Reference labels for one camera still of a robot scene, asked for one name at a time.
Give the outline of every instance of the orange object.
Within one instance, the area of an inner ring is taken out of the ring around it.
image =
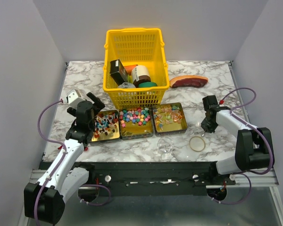
[[[170,80],[170,87],[177,88],[177,87],[196,87],[200,88],[207,84],[208,78],[197,76],[197,75],[183,75],[178,76]]]
[[[124,66],[126,72],[128,74],[131,74],[132,70],[136,67],[137,65],[128,65],[128,66]]]

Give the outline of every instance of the green lid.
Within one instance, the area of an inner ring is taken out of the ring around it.
[[[147,81],[147,82],[139,84],[138,88],[149,88],[149,87],[154,87],[154,86],[157,86],[155,82]]]

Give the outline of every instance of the gray floor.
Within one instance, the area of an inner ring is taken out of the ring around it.
[[[247,188],[231,188],[227,201],[241,199]],[[29,226],[35,226],[30,220]],[[103,207],[81,204],[73,196],[56,226],[278,226],[269,188],[253,188],[248,200],[222,205],[206,196],[115,197]]]

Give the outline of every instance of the white marble surface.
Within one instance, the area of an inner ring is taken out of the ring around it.
[[[154,135],[147,139],[89,147],[89,150],[84,152],[77,161],[218,161],[234,155],[236,138],[220,126],[216,129],[215,134],[204,136],[206,148],[202,152],[195,152],[189,146],[190,138],[203,132],[200,127],[205,117],[202,98],[207,95],[216,95],[220,100],[234,89],[227,63],[173,61],[168,64],[170,79],[188,74],[197,74],[209,79],[206,86],[200,89],[170,88],[165,92],[162,103],[180,102],[188,123],[188,130],[185,134],[170,136],[175,144],[172,155],[165,157],[157,153],[159,137]],[[115,109],[108,94],[102,89],[103,65],[102,61],[70,62],[61,96],[65,97],[71,89],[78,89],[83,96],[92,92],[104,102],[106,110]],[[229,107],[239,103],[237,95],[232,95],[226,100]],[[66,112],[67,108],[67,105],[58,106],[50,138],[60,141],[65,139],[65,134],[74,120],[74,117]],[[44,161],[53,161],[58,152],[58,145],[48,144]]]

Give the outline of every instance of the beige ring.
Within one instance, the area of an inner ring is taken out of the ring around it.
[[[193,139],[195,139],[195,138],[197,138],[198,140],[201,140],[201,141],[203,142],[203,148],[202,148],[201,150],[199,150],[199,148],[197,149],[197,148],[195,148],[195,147],[194,147],[194,148],[192,147],[191,141],[192,141]],[[190,145],[190,148],[191,148],[193,151],[196,151],[196,152],[201,152],[201,151],[203,151],[203,149],[206,148],[206,143],[205,143],[204,139],[202,139],[202,137],[199,137],[199,136],[193,136],[193,137],[191,137],[191,139],[190,139],[190,141],[189,141],[189,145]]]

